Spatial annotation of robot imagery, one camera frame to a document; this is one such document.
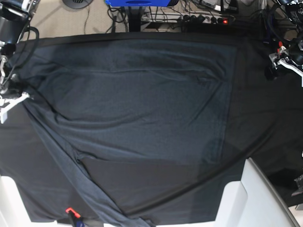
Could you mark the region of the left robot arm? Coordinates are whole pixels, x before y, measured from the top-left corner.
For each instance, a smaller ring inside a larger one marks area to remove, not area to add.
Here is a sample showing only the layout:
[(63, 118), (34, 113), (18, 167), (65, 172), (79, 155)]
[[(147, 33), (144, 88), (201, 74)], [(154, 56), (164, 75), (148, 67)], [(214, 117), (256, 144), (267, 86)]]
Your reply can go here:
[(265, 76), (268, 80), (293, 73), (303, 77), (303, 2), (274, 0), (265, 17), (272, 53)]

